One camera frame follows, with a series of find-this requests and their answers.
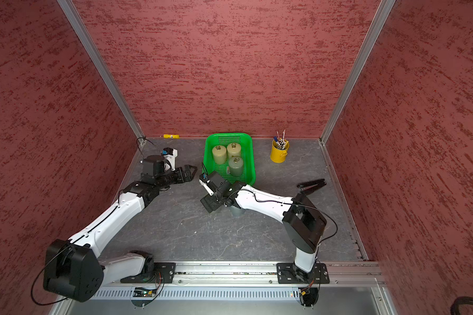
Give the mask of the beige canister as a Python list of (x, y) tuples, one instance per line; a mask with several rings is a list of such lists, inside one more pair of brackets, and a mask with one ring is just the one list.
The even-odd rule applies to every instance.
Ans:
[(227, 145), (227, 156), (229, 159), (233, 157), (242, 157), (242, 147), (239, 143), (230, 143)]
[(216, 165), (223, 165), (227, 161), (227, 148), (223, 145), (216, 145), (212, 148), (212, 157)]

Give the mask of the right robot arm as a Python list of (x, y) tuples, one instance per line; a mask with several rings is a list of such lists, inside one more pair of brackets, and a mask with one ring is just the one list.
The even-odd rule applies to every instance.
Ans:
[(277, 196), (225, 179), (201, 179), (199, 183), (207, 191), (201, 202), (209, 213), (225, 206), (234, 217), (255, 211), (281, 223), (296, 247), (293, 271), (300, 281), (306, 281), (314, 270), (327, 219), (304, 193), (294, 198)]

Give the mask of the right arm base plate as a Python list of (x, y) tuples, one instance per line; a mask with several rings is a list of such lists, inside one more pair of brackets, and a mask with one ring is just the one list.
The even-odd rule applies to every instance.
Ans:
[(280, 284), (329, 284), (327, 266), (316, 262), (310, 272), (305, 272), (292, 262), (280, 262), (276, 265)]

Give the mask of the green canister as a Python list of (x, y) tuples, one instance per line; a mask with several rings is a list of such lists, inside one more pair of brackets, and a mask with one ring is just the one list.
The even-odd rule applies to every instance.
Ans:
[(230, 157), (227, 173), (234, 177), (242, 176), (244, 173), (244, 160), (240, 156)]

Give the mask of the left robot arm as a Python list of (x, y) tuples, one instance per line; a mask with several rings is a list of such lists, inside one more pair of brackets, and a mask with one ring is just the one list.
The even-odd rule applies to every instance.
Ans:
[(37, 276), (44, 290), (85, 302), (109, 283), (126, 279), (162, 282), (150, 253), (136, 250), (113, 259), (100, 256), (110, 240), (161, 192), (194, 179), (197, 167), (177, 166), (176, 156), (164, 152), (147, 157), (140, 179), (121, 190), (104, 213), (68, 240), (57, 239), (47, 248), (45, 266)]

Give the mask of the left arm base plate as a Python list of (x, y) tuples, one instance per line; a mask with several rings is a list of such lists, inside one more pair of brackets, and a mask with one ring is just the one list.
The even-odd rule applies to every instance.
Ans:
[(120, 280), (121, 284), (171, 284), (176, 271), (174, 262), (155, 262), (136, 276), (129, 276)]

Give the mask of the grey canister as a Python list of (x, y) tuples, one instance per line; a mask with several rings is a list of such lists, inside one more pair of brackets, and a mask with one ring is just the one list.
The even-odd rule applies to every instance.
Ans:
[(230, 207), (229, 210), (230, 210), (231, 215), (234, 218), (239, 218), (239, 217), (243, 216), (246, 212), (245, 209), (239, 208), (239, 207), (234, 207), (234, 206)]

